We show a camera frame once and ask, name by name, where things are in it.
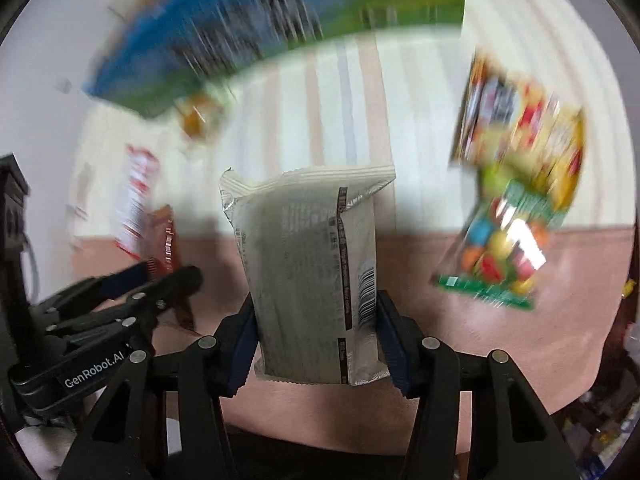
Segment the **red and white package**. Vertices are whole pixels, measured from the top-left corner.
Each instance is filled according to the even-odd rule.
[[[129,174],[118,211],[116,245],[133,258],[142,257],[148,203],[160,163],[149,150],[127,145]]]

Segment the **silver bolt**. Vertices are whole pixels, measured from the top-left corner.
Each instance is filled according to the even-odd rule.
[[[509,354],[504,350],[496,350],[491,354],[492,359],[500,364],[505,364],[509,360]]]
[[[425,337],[422,340],[422,346],[427,350],[435,350],[436,348],[440,348],[440,342],[434,337]]]
[[[198,346],[204,350],[206,350],[207,348],[213,348],[216,343],[216,338],[212,335],[206,335],[198,340]]]
[[[129,356],[129,361],[131,361],[133,364],[141,363],[145,359],[146,359],[146,352],[144,350],[133,351]]]

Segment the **table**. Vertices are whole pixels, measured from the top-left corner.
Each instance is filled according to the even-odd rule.
[[[513,353],[526,374],[546,374],[550,377],[571,373],[577,368],[584,369],[584,374],[570,387],[532,380],[549,410],[558,409],[590,386],[597,370],[598,343],[601,344],[606,336],[625,280],[631,248],[630,226],[635,214],[632,146],[620,91],[616,85],[617,76],[623,97],[627,102],[634,102],[629,99],[634,97],[634,92],[638,92],[632,77],[635,65],[626,64],[625,70],[616,70],[614,74],[607,62],[602,46],[607,47],[607,43],[614,42],[613,51],[608,52],[615,52],[615,56],[609,55],[615,68],[616,64],[628,59],[632,45],[629,45],[628,36],[621,30],[622,26],[604,1],[590,0],[591,4],[598,4],[590,7],[583,1],[582,7],[578,6],[578,10],[584,9],[583,18],[589,20],[591,27],[608,27],[604,35],[598,35],[600,44],[565,0],[468,0],[462,42],[455,35],[434,38],[406,32],[402,41],[389,34],[379,34],[375,43],[346,39],[337,48],[321,47],[315,54],[292,54],[282,67],[276,68],[270,64],[239,79],[241,106],[245,105],[246,108],[240,108],[242,111],[235,115],[230,126],[233,139],[237,142],[230,142],[232,137],[229,134],[223,136],[222,142],[227,144],[216,149],[213,157],[190,150],[180,136],[175,135],[175,124],[142,125],[135,118],[107,106],[91,105],[82,96],[78,83],[86,76],[90,53],[101,44],[116,21],[104,11],[105,0],[81,1],[82,8],[79,8],[78,0],[61,0],[58,8],[47,9],[48,12],[42,6],[39,8],[39,12],[44,12],[49,19],[58,17],[61,20],[65,16],[69,20],[69,15],[76,17],[76,21],[67,22],[62,31],[68,33],[69,42],[60,41],[60,29],[42,27],[44,14],[37,17],[35,12],[30,13],[30,6],[37,3],[37,0],[32,0],[0,50],[0,70],[8,73],[9,88],[14,84],[13,93],[8,92],[7,88],[2,90],[4,93],[0,102],[7,108],[9,124],[14,131],[22,133],[46,127],[59,132],[66,130],[67,133],[66,136],[43,139],[40,146],[34,145],[30,141],[32,137],[25,134],[19,140],[14,139],[25,153],[23,162],[20,151],[16,150],[18,160],[34,187],[28,208],[28,223],[30,233],[33,230],[32,239],[38,259],[44,262],[45,293],[56,284],[63,285],[70,281],[64,267],[58,264],[60,258],[68,255],[64,236],[68,216],[60,211],[59,206],[56,209],[54,204],[60,202],[63,194],[60,185],[68,182],[71,175],[78,177],[93,173],[92,180],[100,183],[85,195],[84,206],[89,212],[89,219],[76,226],[76,235],[95,238],[113,234],[113,198],[118,189],[117,179],[113,175],[114,168],[121,166],[118,165],[118,149],[108,148],[111,143],[113,146],[122,146],[125,140],[137,144],[155,143],[150,147],[160,156],[163,167],[177,168],[171,177],[158,186],[154,200],[158,204],[169,201],[175,207],[180,233],[190,238],[183,243],[186,259],[200,264],[206,276],[216,275],[220,279],[218,287],[214,282],[206,283],[198,302],[200,313],[209,314],[208,317],[201,316],[196,327],[203,333],[212,330],[220,317],[239,306],[238,298],[244,290],[242,279],[238,278],[241,272],[233,253],[233,243],[228,238],[203,238],[203,234],[212,232],[212,226],[221,231],[227,229],[226,221],[220,218],[216,208],[215,178],[198,180],[193,178],[194,174],[201,171],[217,175],[220,168],[229,164],[248,176],[260,178],[310,162],[384,161],[392,156],[398,168],[398,180],[393,190],[376,205],[376,222],[382,234],[378,244],[381,285],[392,289],[396,301],[404,304],[405,311],[417,317],[423,328],[426,326],[449,343],[460,323],[465,324],[472,336],[467,337],[466,342],[458,340],[456,349],[488,351],[500,343]],[[491,19],[495,28],[486,26],[488,19]],[[513,36],[511,27],[520,27],[523,20],[527,27],[522,29],[522,34]],[[79,23],[91,26],[94,30],[100,28],[102,35],[79,30],[82,28],[78,27]],[[555,27],[556,23],[561,23],[562,28]],[[570,28],[571,34],[567,34],[565,26]],[[31,72],[25,71],[26,63],[30,62],[33,66],[33,59],[44,54],[41,46],[30,44],[26,51],[22,48],[20,34],[24,37],[29,27],[38,28],[51,40],[59,39],[46,53],[49,59],[57,60],[55,68],[49,63],[47,66],[36,65]],[[580,40],[573,42],[574,37]],[[585,316],[578,316],[577,312],[572,312],[569,317],[555,316],[551,311],[548,317],[536,317],[538,313],[544,313],[541,308],[529,318],[520,318],[519,324],[516,324],[518,330],[534,334],[533,339],[540,343],[535,352],[523,352],[522,347],[520,351],[514,351],[504,346],[504,340],[498,343],[492,341],[490,333],[495,332],[497,327],[502,327],[504,334],[505,330],[514,326],[510,311],[490,311],[486,305],[470,304],[458,296],[448,296],[450,303],[443,303],[444,300],[436,292],[421,288],[434,262],[450,243],[446,233],[460,228],[475,203],[473,176],[460,170],[450,171],[443,156],[450,147],[451,124],[456,111],[452,103],[456,100],[454,96],[462,92],[468,60],[475,43],[489,48],[505,64],[535,74],[543,83],[556,88],[569,99],[587,102],[588,110],[591,110],[590,131],[611,131],[611,137],[615,140],[607,142],[609,136],[594,139],[593,146],[597,146],[597,149],[588,150],[585,177],[566,222],[567,227],[573,229],[596,228],[598,239],[594,238],[593,233],[569,232],[561,235],[554,246],[556,261],[560,264],[556,270],[564,280],[563,290],[567,294],[564,298],[562,295],[556,296],[553,300],[557,302],[555,304],[561,304],[564,300],[579,303],[599,298],[606,308],[599,309],[597,314],[603,316],[590,319],[594,325],[598,325],[597,330],[587,334],[577,330],[576,333],[582,333],[577,336],[574,334],[561,345],[558,340],[551,344],[545,341],[543,327],[548,327],[549,322],[556,326],[562,326],[563,323],[572,326],[572,323],[585,321]],[[78,52],[76,48],[69,49],[68,44],[77,45]],[[434,49],[437,56],[430,54],[420,57],[420,53],[431,53]],[[584,66],[594,67],[594,70],[581,70]],[[37,74],[40,80],[46,81],[47,86],[42,93],[33,93],[34,79],[29,79],[25,73],[34,78]],[[447,81],[446,88],[429,85],[433,73],[436,74],[433,80]],[[351,92],[342,90],[345,74]],[[62,81],[65,78],[72,83],[72,89],[66,94],[64,89],[67,86]],[[345,98],[345,94],[350,94],[351,98]],[[423,101],[426,102],[427,111],[422,110]],[[286,113],[274,105],[277,102],[287,103]],[[30,104],[29,110],[41,112],[28,113],[24,108],[25,103]],[[438,111],[436,119],[433,119],[434,110]],[[636,111],[631,107],[627,113],[628,120],[636,124],[639,119],[633,115]],[[77,142],[76,136],[83,123],[85,132],[104,133],[108,128],[110,134],[100,138],[105,143],[102,145],[95,143],[97,137],[84,136],[76,159],[78,163],[75,170],[71,171],[68,150]],[[281,150],[280,156],[275,159],[276,164],[272,164],[274,159],[261,157],[260,146],[243,135],[247,130],[258,131],[257,137],[265,145],[272,146],[275,139],[278,146],[297,142],[298,148]],[[430,134],[422,136],[425,130]],[[293,135],[299,132],[306,135]],[[353,132],[353,138],[347,139],[346,132]],[[432,140],[433,144],[428,145],[428,141]],[[404,142],[414,143],[417,149],[408,152],[402,150]],[[92,158],[93,153],[105,152],[116,154],[109,158],[109,167],[98,164],[100,160]],[[240,153],[250,153],[250,157],[239,156]],[[426,157],[428,153],[436,153],[431,161],[432,166],[428,168],[433,173],[421,171],[417,163],[420,157]],[[53,172],[41,163],[44,154],[49,160],[56,158],[59,161],[57,176],[53,176]],[[86,169],[84,163],[88,160],[94,163],[91,164],[93,169],[87,174],[83,171]],[[182,175],[187,184],[197,182],[193,194],[178,192],[185,181],[177,180],[175,175]],[[109,181],[110,186],[100,187]],[[415,196],[421,197],[422,205],[418,208],[407,207]],[[71,198],[75,201],[78,197],[82,199],[82,194],[74,185]],[[45,220],[43,211],[47,206],[53,218],[50,216]],[[113,248],[111,240],[94,239],[90,245],[83,246],[84,250],[74,255],[76,266],[81,267],[82,272],[103,272],[127,263],[121,254],[107,252]],[[589,272],[588,266],[580,265],[589,263],[589,258],[585,256],[593,254],[594,247],[596,252],[610,253],[610,279],[580,282],[581,290],[569,286],[569,276],[590,276],[585,274]],[[420,265],[403,267],[417,260],[420,260]],[[563,267],[565,262],[572,264]],[[395,279],[398,269],[404,269],[404,281]],[[225,290],[223,283],[233,283],[235,288],[227,287]],[[214,312],[207,307],[211,301],[218,306]],[[427,310],[427,304],[440,304],[443,308]],[[456,315],[449,317],[447,314],[451,312]],[[483,323],[485,327],[492,327],[484,335],[478,330]],[[159,344],[166,349],[170,344],[178,346],[180,336],[185,340],[194,337],[180,334],[171,333],[171,337],[162,339]],[[582,354],[584,360],[563,358],[566,356],[562,352],[566,348],[586,350]],[[369,402],[363,402],[364,399],[369,399]],[[255,407],[254,413],[258,416],[247,416],[244,409],[247,404]],[[327,417],[324,410],[332,412],[331,416]],[[274,415],[281,421],[277,428],[270,418]],[[255,380],[250,380],[241,395],[225,405],[225,416],[232,423],[250,431],[316,446],[398,453],[404,451],[413,418],[410,403],[403,402],[388,383],[386,386],[381,382],[345,390],[340,386],[289,387],[276,383],[255,383]],[[353,423],[345,424],[350,417]],[[295,422],[297,429],[287,421]],[[375,435],[381,438],[368,438]],[[464,450],[468,446],[468,440],[465,441],[468,439],[468,427],[462,427],[461,436],[460,450]]]

